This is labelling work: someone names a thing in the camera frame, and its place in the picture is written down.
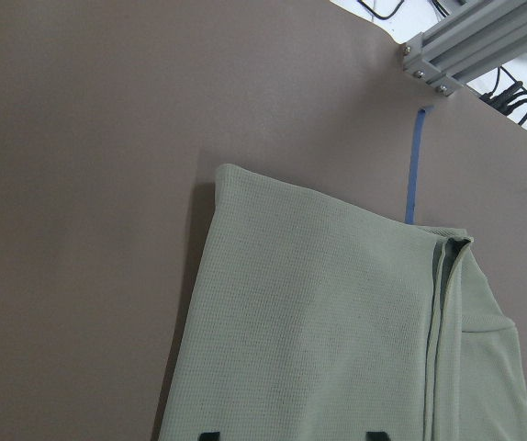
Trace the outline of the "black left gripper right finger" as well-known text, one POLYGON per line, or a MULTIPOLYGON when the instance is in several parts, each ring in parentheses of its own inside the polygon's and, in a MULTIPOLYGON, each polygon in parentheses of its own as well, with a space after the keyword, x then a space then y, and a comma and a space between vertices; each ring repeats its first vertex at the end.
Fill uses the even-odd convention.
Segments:
POLYGON ((389 441, 389 435, 386 432, 367 432, 366 441, 389 441))

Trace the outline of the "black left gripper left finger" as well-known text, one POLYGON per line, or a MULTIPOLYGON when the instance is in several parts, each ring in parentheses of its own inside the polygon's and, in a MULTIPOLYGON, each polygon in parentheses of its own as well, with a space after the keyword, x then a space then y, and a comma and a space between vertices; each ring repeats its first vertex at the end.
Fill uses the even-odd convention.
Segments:
POLYGON ((199 441, 219 441, 220 432, 204 432, 199 436, 199 441))

